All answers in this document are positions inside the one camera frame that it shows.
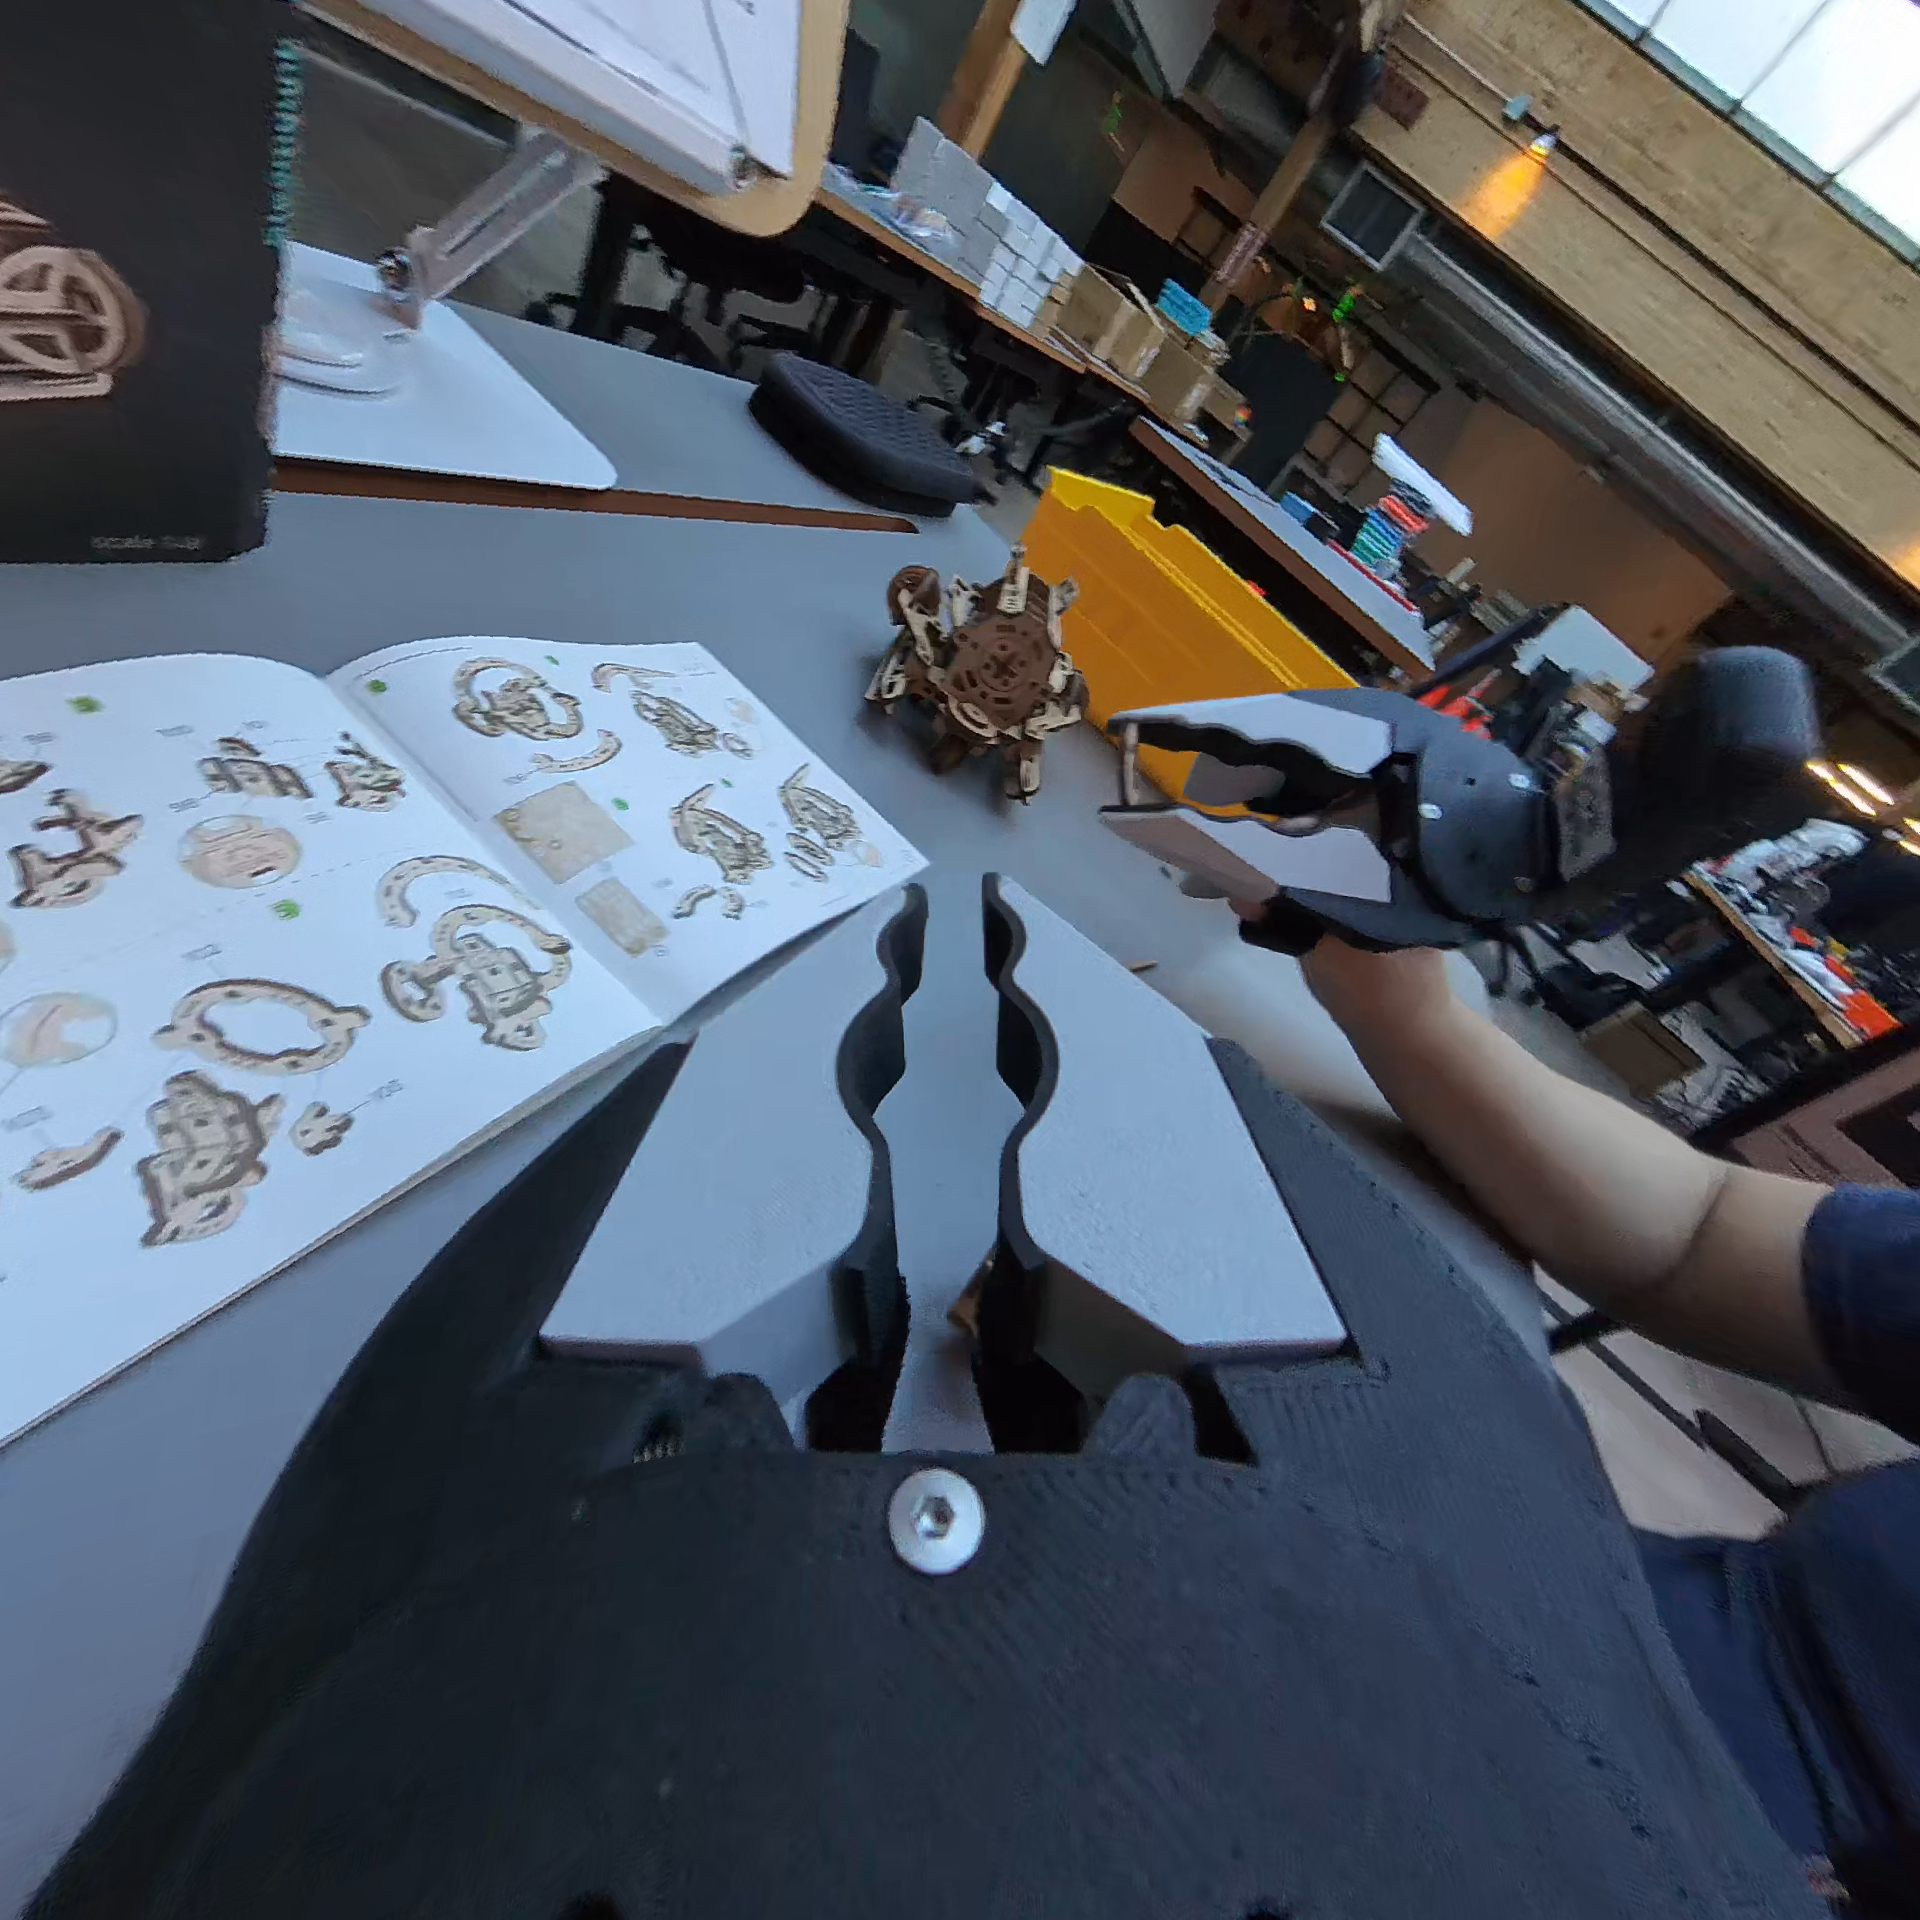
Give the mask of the open white manual book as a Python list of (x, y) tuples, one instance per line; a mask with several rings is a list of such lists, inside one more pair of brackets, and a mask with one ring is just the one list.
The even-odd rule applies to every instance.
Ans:
[(371, 12), (701, 192), (794, 171), (799, 2), (373, 2)]

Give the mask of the person's right hand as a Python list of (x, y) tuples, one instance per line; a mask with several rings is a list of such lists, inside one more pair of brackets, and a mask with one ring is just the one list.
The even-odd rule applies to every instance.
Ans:
[(1447, 958), (1433, 948), (1356, 943), (1297, 903), (1228, 899), (1239, 936), (1304, 964), (1313, 997), (1348, 1039), (1409, 1039), (1458, 1014)]

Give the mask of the open instruction booklet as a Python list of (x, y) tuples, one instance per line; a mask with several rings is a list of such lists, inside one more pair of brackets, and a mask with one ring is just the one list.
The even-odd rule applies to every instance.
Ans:
[(4, 1443), (925, 870), (695, 643), (3, 708)]

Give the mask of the black model kit box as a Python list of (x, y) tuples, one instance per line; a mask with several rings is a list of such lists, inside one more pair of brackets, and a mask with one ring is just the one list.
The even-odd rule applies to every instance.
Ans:
[(3, 4), (8, 562), (265, 540), (292, 6)]

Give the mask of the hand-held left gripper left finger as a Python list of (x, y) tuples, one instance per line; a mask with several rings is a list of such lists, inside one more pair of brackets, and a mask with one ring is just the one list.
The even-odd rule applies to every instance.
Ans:
[(879, 1452), (906, 1357), (883, 1100), (925, 891), (809, 939), (708, 1019), (543, 1328), (577, 1360), (754, 1376), (816, 1450)]

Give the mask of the large wooden mechanical model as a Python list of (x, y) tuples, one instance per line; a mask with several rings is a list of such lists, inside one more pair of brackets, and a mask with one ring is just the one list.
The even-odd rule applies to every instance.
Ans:
[(1089, 712), (1085, 677), (1065, 652), (1065, 613), (1076, 595), (1072, 578), (1045, 581), (1025, 543), (1012, 543), (988, 583), (901, 566), (884, 595), (895, 635), (865, 701), (883, 712), (923, 708), (936, 773), (996, 757), (1003, 798), (1031, 802), (1047, 741)]

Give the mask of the row of small white boxes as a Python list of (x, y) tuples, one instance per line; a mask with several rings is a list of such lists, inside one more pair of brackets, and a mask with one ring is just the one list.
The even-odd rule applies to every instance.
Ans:
[(1083, 258), (925, 116), (901, 149), (892, 190), (897, 221), (973, 284), (985, 308), (1034, 333), (1058, 325)]

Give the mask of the person's navy clothing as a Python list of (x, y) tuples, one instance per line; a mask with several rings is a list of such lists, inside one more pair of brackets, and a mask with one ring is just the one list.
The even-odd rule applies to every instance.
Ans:
[[(1919, 1443), (1919, 1198), (1843, 1187), (1803, 1298), (1852, 1411)], [(1919, 1914), (1919, 1463), (1816, 1488), (1759, 1541), (1639, 1535), (1691, 1688), (1777, 1834), (1853, 1915)]]

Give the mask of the open brown cardboard box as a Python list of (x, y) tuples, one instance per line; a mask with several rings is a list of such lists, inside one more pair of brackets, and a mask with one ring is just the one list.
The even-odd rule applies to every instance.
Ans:
[(1153, 299), (1131, 278), (1085, 262), (1060, 282), (1058, 298), (1058, 331), (1148, 414), (1192, 431), (1204, 420), (1239, 434), (1251, 427), (1252, 406), (1226, 374), (1228, 346), (1187, 287), (1169, 282)]

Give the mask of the black mesh cushion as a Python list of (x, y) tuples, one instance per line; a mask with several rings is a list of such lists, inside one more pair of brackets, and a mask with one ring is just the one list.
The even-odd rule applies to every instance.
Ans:
[(841, 367), (778, 352), (747, 406), (794, 460), (876, 510), (945, 519), (983, 499), (970, 461), (925, 418)]

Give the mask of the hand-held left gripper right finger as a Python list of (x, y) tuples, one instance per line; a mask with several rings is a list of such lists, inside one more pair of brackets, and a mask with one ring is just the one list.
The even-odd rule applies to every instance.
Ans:
[(995, 1063), (1019, 1114), (977, 1285), (996, 1452), (1076, 1452), (1135, 1376), (1321, 1360), (1329, 1285), (1201, 1024), (1003, 875), (981, 882)]

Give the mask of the yellow storage bin stack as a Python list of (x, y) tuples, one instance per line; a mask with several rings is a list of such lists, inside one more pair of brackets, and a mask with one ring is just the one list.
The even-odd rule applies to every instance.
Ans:
[(1105, 734), (1131, 708), (1356, 685), (1145, 494), (1050, 469), (1025, 562), (1050, 587), (1076, 584), (1058, 643)]

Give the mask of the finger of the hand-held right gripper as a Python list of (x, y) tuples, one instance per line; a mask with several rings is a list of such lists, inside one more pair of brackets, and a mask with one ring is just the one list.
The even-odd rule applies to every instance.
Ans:
[(1176, 789), (1193, 810), (1325, 814), (1356, 799), (1394, 751), (1391, 723), (1304, 693), (1259, 693), (1119, 710), (1122, 791), (1140, 751), (1187, 757)]
[(1106, 805), (1098, 820), (1218, 896), (1299, 891), (1388, 906), (1394, 894), (1368, 781), (1204, 780), (1180, 799)]

